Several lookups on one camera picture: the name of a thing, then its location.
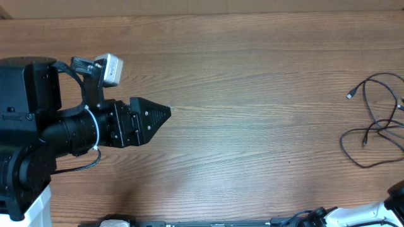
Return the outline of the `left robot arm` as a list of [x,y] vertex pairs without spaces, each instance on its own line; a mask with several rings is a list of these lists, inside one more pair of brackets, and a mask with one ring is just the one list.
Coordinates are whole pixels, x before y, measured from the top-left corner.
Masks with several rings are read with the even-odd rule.
[[1,60],[1,225],[50,226],[56,160],[102,146],[148,143],[170,108],[144,98],[107,100],[123,62],[112,54],[69,64],[50,57]]

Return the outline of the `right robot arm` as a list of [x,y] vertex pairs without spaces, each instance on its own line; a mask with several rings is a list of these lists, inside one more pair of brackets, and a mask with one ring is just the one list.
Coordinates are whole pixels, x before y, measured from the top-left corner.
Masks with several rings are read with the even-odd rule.
[[309,227],[403,227],[403,181],[388,189],[389,197],[355,208],[323,208],[308,214],[299,226]]

